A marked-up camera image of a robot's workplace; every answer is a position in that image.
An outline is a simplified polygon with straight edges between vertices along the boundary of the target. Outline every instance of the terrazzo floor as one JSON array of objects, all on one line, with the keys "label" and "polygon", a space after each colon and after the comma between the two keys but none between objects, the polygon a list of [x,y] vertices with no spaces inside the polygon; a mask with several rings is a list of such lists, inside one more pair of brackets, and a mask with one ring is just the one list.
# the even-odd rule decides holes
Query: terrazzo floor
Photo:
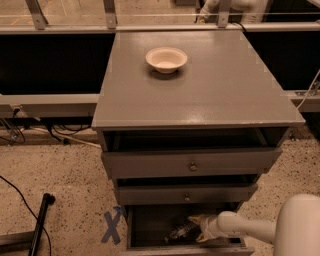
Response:
[{"label": "terrazzo floor", "polygon": [[[123,217],[117,225],[121,242],[102,242],[107,231],[104,214],[114,218],[116,201],[108,181],[100,149],[72,143],[61,145],[45,134],[25,131],[24,145],[7,146],[0,140],[0,175],[15,184],[37,214],[42,195],[50,193],[56,202],[49,206],[45,227],[50,234],[52,255],[116,256],[126,248],[127,226]],[[267,173],[259,189],[245,202],[239,213],[249,219],[274,220],[281,205],[292,195],[310,193],[320,196],[320,144],[308,127],[295,129],[295,140],[286,140],[283,153]],[[77,138],[97,142],[93,132]],[[17,192],[0,180],[0,234],[32,231],[35,221]],[[252,238],[253,256],[272,255],[272,246]],[[26,255],[27,251],[3,255]],[[49,255],[48,241],[42,235],[39,255]]]}]

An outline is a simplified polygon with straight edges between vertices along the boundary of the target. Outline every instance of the blue tape x mark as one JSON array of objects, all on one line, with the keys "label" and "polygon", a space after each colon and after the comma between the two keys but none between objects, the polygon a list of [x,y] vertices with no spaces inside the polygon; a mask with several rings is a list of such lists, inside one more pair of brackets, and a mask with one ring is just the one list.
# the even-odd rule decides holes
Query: blue tape x mark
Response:
[{"label": "blue tape x mark", "polygon": [[115,206],[115,207],[113,207],[113,209],[115,209],[117,211],[117,215],[114,217],[114,219],[112,219],[109,211],[104,214],[104,218],[106,219],[106,222],[107,222],[109,228],[108,228],[107,232],[105,233],[105,235],[103,236],[101,242],[106,243],[106,242],[108,242],[109,238],[112,237],[114,244],[117,245],[121,241],[116,228],[117,228],[117,225],[120,221],[120,216],[122,215],[122,210],[119,206]]}]

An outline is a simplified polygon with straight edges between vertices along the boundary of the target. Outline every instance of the power cord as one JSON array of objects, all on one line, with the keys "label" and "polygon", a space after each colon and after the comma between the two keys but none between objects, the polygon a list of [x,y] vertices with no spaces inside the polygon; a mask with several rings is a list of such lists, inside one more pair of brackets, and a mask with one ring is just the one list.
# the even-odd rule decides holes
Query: power cord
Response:
[{"label": "power cord", "polygon": [[[38,218],[37,216],[34,214],[34,212],[31,210],[30,206],[28,205],[26,199],[24,198],[23,194],[21,193],[21,191],[15,186],[13,185],[10,181],[8,181],[7,179],[5,179],[4,177],[2,177],[0,175],[0,178],[5,181],[6,183],[8,183],[11,187],[13,187],[18,193],[19,195],[21,196],[22,198],[22,201],[24,202],[24,204],[26,205],[26,207],[28,208],[28,210],[32,213],[33,217],[36,219],[37,223],[38,223]],[[50,239],[50,236],[47,232],[47,230],[45,229],[45,227],[42,227],[43,228],[43,231],[46,233],[47,237],[48,237],[48,242],[49,242],[49,255],[51,256],[51,239]]]}]

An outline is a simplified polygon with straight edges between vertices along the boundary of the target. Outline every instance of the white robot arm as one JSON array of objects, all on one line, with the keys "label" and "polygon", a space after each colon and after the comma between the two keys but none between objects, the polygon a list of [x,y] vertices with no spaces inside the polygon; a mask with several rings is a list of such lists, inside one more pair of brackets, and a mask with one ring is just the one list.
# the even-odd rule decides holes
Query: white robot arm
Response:
[{"label": "white robot arm", "polygon": [[[232,0],[231,8],[243,11],[241,23],[258,23],[263,19],[263,15],[271,0]],[[220,0],[206,0],[200,10],[200,21],[205,22],[214,13],[214,9],[219,5]]]},{"label": "white robot arm", "polygon": [[274,256],[320,255],[320,198],[314,195],[291,197],[282,206],[277,222],[247,220],[234,212],[189,219],[200,225],[199,242],[247,235],[274,244]]}]

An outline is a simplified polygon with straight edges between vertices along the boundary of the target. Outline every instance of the cabinet top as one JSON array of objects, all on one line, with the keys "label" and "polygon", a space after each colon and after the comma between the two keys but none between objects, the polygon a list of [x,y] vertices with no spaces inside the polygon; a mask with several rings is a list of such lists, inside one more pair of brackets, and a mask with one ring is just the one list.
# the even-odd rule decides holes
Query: cabinet top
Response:
[{"label": "cabinet top", "polygon": [[[188,55],[160,74],[145,56],[157,47]],[[94,129],[291,127],[304,119],[240,31],[119,32]]]}]

